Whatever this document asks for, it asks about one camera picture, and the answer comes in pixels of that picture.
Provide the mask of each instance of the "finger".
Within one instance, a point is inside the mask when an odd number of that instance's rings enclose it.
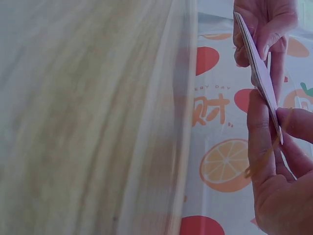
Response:
[[[284,123],[290,112],[290,109],[278,108],[279,122]],[[285,131],[295,138],[313,143],[313,113],[304,109],[293,109]]]
[[[244,39],[242,37],[238,22],[236,20],[234,20],[233,43],[236,48],[242,48],[243,46],[245,46]]]
[[[286,162],[296,178],[313,170],[313,161],[309,159],[300,147],[293,141],[292,137],[283,133],[284,144],[280,146]]]
[[[285,64],[284,52],[272,52],[270,61],[270,77],[273,84],[276,102],[279,102],[281,93],[281,87],[285,78],[284,64]]]
[[[262,161],[264,154],[271,148],[268,107],[257,90],[250,93],[247,126],[249,130],[248,158],[250,166],[253,167]],[[275,174],[275,157],[271,153],[264,168],[252,175],[253,188],[257,190]]]
[[[281,14],[268,22],[258,34],[257,48],[260,57],[264,60],[269,48],[290,30],[296,28],[297,24],[296,14]],[[283,39],[283,44],[287,47],[288,42],[286,38]]]
[[[269,120],[269,131],[270,131],[270,136],[271,136],[272,145],[273,145],[277,138],[277,131],[275,129],[274,122],[272,121],[271,118]],[[279,148],[274,149],[274,156],[275,156],[276,175],[283,175],[286,178],[287,182],[289,183],[295,181],[294,176],[287,169],[285,165],[285,162],[283,160],[283,157]]]
[[[276,174],[283,175],[286,178],[287,182],[289,183],[295,181],[294,176],[287,169],[285,165],[285,162],[283,160],[283,157],[279,148],[274,150],[274,155],[275,155]]]
[[[242,47],[240,49],[236,49],[235,61],[240,67],[246,68],[250,65],[247,54],[246,54],[246,48],[245,47]]]

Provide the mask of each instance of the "wood grain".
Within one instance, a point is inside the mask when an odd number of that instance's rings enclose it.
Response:
[[[0,2],[0,234],[178,234],[196,9]]]

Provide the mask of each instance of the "plastic tablecloth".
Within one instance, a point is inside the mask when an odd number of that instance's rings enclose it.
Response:
[[[180,235],[261,235],[253,209],[246,113],[250,68],[236,65],[229,19],[198,37],[190,157]],[[290,37],[280,107],[313,111],[313,41]],[[312,145],[296,140],[312,157]]]

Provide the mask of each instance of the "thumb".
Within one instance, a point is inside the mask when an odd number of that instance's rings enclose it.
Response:
[[[269,48],[286,35],[290,30],[297,27],[298,18],[296,14],[281,14],[268,22],[259,32],[257,48],[261,59],[266,60]],[[287,49],[287,40],[283,42],[283,47]]]
[[[284,123],[290,109],[277,109],[277,117],[280,123]],[[313,113],[304,109],[293,109],[289,123],[285,130],[289,135],[313,143]]]

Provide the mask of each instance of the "fingernail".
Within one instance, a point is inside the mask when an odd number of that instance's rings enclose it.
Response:
[[[269,45],[267,45],[267,46],[265,47],[265,50],[264,50],[264,58],[263,58],[264,61],[265,61],[266,58],[268,57],[268,51],[269,51]]]

